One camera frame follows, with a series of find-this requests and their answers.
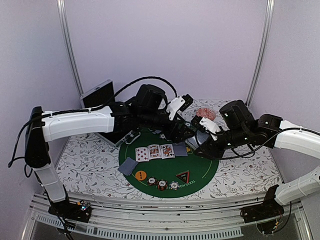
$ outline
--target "green poker mat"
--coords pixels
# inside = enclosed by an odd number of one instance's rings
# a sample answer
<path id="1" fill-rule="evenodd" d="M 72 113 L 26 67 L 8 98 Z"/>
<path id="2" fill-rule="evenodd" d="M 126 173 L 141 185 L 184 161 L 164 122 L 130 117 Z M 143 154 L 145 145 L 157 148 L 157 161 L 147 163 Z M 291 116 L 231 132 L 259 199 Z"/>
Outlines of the green poker mat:
<path id="1" fill-rule="evenodd" d="M 127 157 L 136 159 L 136 148 L 147 147 L 151 144 L 171 144 L 172 142 L 159 138 L 147 129 L 141 131 L 141 136 L 132 144 L 122 144 L 119 150 L 119 166 Z M 188 156 L 176 156 L 175 158 L 153 159 L 148 162 L 139 162 L 129 176 L 124 175 L 128 182 L 141 192 L 158 198 L 179 198 L 193 194 L 206 186 L 217 172 L 219 161 L 208 160 L 193 154 L 188 147 Z M 139 181 L 135 178 L 138 171 L 146 172 L 146 179 Z M 189 171 L 189 183 L 180 180 L 176 175 Z M 149 186 L 147 180 L 154 177 L 158 181 L 166 180 L 168 188 L 160 191 L 157 185 Z M 178 182 L 177 190 L 169 189 L 172 181 Z"/>

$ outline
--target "vertical metal post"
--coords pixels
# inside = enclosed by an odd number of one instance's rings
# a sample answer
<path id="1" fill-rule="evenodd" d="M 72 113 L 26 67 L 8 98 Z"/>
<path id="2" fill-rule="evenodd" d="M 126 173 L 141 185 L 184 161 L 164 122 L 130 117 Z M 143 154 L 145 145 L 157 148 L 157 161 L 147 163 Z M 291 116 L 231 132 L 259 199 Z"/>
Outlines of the vertical metal post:
<path id="1" fill-rule="evenodd" d="M 67 22 L 65 0 L 57 0 L 57 5 L 58 5 L 58 12 L 59 12 L 59 17 L 60 17 L 62 33 L 63 33 L 63 37 L 64 37 L 66 50 L 68 52 L 68 57 L 69 57 L 69 61 L 71 64 L 71 68 L 72 68 L 75 86 L 76 86 L 76 89 L 77 89 L 78 94 L 80 96 L 84 93 L 84 90 L 82 88 L 82 84 L 80 81 L 79 72 L 78 72 L 77 64 L 76 64 L 76 59 L 75 59 L 74 51 L 73 51 L 72 44 L 71 44 L 70 32 L 69 32 L 69 27 L 68 27 L 68 22 Z"/>
<path id="2" fill-rule="evenodd" d="M 274 11 L 274 0 L 267 0 L 266 4 L 266 11 L 265 11 L 265 18 L 264 18 L 264 26 L 263 26 L 263 33 L 262 33 L 262 39 L 261 39 L 261 45 L 260 45 L 260 50 L 259 50 L 259 55 L 258 59 L 255 64 L 255 69 L 249 89 L 249 93 L 247 95 L 245 104 L 250 108 L 254 94 L 257 88 L 258 80 L 259 80 L 259 75 L 261 71 L 261 66 L 263 63 L 265 51 L 266 51 L 266 46 L 267 46 L 267 41 L 268 41 L 268 36 L 271 28 L 271 22 L 272 22 L 272 15 Z"/>

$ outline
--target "red triangle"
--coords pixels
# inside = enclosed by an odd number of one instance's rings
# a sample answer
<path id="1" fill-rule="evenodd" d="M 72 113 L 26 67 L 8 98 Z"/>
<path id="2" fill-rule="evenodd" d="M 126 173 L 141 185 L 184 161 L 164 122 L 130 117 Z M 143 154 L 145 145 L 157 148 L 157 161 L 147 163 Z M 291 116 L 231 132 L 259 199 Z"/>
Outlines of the red triangle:
<path id="1" fill-rule="evenodd" d="M 190 172 L 189 171 L 185 171 L 182 173 L 179 173 L 177 175 L 175 175 L 178 179 L 180 179 L 181 181 L 185 182 L 186 184 L 189 183 L 189 177 L 190 177 Z"/>

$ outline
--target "white floral tablecloth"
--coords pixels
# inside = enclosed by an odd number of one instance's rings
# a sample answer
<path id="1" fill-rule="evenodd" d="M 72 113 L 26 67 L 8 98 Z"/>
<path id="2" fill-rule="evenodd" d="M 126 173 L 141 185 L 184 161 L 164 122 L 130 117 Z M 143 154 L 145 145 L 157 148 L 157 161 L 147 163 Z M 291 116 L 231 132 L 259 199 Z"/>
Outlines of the white floral tablecloth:
<path id="1" fill-rule="evenodd" d="M 227 100 L 194 100 L 182 113 L 190 121 L 201 107 L 208 107 L 217 113 L 214 120 L 226 129 L 219 109 Z M 247 146 L 237 152 L 250 151 Z M 136 200 L 162 200 L 134 188 L 117 169 L 119 148 L 108 145 L 95 134 L 72 136 L 59 160 L 57 173 L 67 191 L 113 198 Z M 233 156 L 231 151 L 225 157 Z M 274 160 L 265 147 L 251 158 L 222 160 L 214 178 L 200 191 L 180 199 L 209 199 L 262 193 L 281 182 Z"/>

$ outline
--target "red poker chip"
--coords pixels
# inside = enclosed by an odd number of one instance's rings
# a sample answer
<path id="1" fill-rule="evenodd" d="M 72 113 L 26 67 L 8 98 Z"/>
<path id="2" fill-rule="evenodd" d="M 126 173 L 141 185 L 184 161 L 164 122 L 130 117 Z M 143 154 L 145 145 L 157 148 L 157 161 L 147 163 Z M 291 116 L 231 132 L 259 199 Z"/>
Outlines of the red poker chip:
<path id="1" fill-rule="evenodd" d="M 210 108 L 202 107 L 196 111 L 196 115 L 199 117 L 210 119 L 211 121 L 215 120 L 217 114 Z"/>

